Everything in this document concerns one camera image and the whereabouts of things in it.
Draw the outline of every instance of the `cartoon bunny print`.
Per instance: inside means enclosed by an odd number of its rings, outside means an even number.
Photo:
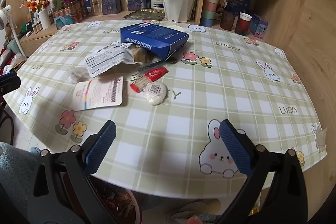
[[[191,32],[206,32],[205,28],[199,25],[189,25],[188,30]]]
[[[275,83],[275,81],[281,82],[280,81],[280,77],[274,72],[272,71],[272,67],[270,66],[270,64],[266,63],[265,66],[259,62],[257,62],[257,65],[263,69],[265,75],[267,76],[267,78],[269,80],[271,80],[273,83]]]
[[[317,146],[317,133],[319,133],[321,131],[321,129],[319,128],[319,124],[316,123],[315,126],[311,125],[311,130],[313,131],[313,134],[315,136],[315,144],[316,144],[316,148],[318,150],[318,152],[320,152],[319,147]]]
[[[36,88],[32,92],[32,88],[29,88],[26,92],[26,97],[23,99],[20,108],[19,113],[23,112],[23,114],[27,114],[32,106],[33,97],[38,93],[40,88]]]
[[[98,27],[101,24],[101,21],[92,21],[88,28]]]
[[[238,168],[220,137],[220,124],[218,120],[214,119],[208,125],[210,142],[206,144],[199,155],[199,170],[206,175],[217,173],[230,179],[238,171]]]
[[[285,53],[282,49],[275,48],[275,53],[279,55],[282,59],[285,59]]]

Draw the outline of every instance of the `black cable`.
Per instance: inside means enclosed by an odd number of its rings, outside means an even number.
[[[7,113],[7,111],[5,110],[5,107],[6,106],[6,102],[5,100],[3,100],[3,103],[0,104],[0,117],[2,116],[2,113],[5,114],[5,116],[2,118],[2,120],[0,121],[0,128],[3,124],[3,122],[6,120],[6,119],[10,119],[10,123],[11,123],[11,133],[10,133],[10,145],[13,145],[13,141],[14,141],[14,121],[13,121],[13,118]]]

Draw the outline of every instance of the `white fan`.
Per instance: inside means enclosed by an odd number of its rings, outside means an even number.
[[[17,46],[20,49],[20,52],[22,53],[23,56],[26,56],[25,52],[23,51],[23,48],[21,47],[21,44],[19,42],[19,39],[17,38],[13,22],[12,22],[12,17],[11,17],[11,6],[7,5],[5,8],[0,10],[0,31],[3,30],[6,26],[7,23],[9,23],[9,26],[12,30],[14,39],[16,41]]]

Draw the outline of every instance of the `white vase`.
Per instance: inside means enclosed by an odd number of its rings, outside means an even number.
[[[49,28],[51,26],[50,18],[48,15],[48,9],[43,9],[39,12],[40,21],[42,24],[43,30]]]
[[[169,21],[187,22],[191,19],[195,0],[163,0],[165,15]]]

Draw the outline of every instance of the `luckin coffee box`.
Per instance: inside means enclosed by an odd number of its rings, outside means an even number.
[[[120,29],[121,42],[134,43],[167,59],[189,39],[189,34],[160,25],[139,23]]]

